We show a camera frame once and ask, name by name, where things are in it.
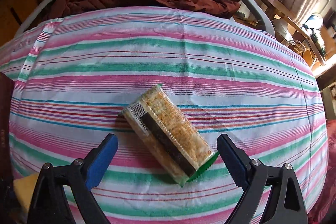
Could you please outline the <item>yellow sponge block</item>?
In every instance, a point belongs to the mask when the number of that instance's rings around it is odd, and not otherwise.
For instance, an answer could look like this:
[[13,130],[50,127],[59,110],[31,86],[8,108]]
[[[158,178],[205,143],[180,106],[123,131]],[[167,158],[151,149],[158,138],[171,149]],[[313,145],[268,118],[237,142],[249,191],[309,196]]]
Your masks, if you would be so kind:
[[13,182],[15,195],[25,213],[28,213],[29,211],[38,176],[38,173],[33,173],[29,176],[15,179]]

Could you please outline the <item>green cracker packet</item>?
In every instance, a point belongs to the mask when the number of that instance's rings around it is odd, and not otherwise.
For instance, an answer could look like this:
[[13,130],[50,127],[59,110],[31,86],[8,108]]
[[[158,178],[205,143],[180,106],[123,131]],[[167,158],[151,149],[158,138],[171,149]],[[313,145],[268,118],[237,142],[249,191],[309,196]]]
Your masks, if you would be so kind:
[[160,85],[139,96],[121,115],[181,187],[203,174],[218,158]]

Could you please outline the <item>striped bed cover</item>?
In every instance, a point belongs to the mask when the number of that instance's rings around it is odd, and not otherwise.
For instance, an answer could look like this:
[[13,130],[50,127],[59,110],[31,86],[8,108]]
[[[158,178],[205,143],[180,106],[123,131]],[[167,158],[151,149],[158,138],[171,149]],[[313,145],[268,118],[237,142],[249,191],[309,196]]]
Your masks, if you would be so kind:
[[207,14],[124,7],[41,23],[1,48],[15,82],[14,177],[67,165],[108,133],[118,150],[93,193],[112,223],[223,223],[242,195],[221,159],[177,185],[119,116],[154,85],[213,148],[227,134],[264,164],[290,163],[307,210],[327,172],[321,94],[303,58],[273,36]]

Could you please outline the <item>wooden desk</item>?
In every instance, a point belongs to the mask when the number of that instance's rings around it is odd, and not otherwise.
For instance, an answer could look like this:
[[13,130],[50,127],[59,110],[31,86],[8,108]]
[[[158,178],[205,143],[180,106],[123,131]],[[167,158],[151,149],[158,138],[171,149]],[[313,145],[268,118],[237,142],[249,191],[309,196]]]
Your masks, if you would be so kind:
[[294,14],[288,10],[280,1],[278,0],[260,0],[267,6],[265,14],[268,16],[270,20],[272,20],[276,15],[280,18],[284,19],[289,25],[291,25],[296,31],[298,31],[308,42],[311,50],[317,57],[318,61],[322,66],[325,66],[325,60],[322,55],[319,53],[318,48],[307,34],[306,31],[302,30],[298,24],[296,24],[292,19]]

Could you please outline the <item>grey bed rail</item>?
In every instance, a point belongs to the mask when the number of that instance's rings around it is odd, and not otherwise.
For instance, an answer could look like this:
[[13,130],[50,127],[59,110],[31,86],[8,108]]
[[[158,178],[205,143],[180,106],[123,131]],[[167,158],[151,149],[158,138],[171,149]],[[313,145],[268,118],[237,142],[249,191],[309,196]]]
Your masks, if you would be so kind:
[[270,35],[275,36],[275,31],[273,24],[266,15],[266,13],[261,9],[261,7],[254,0],[241,0],[244,5],[252,12],[252,14],[257,19],[257,26],[260,30],[268,32]]

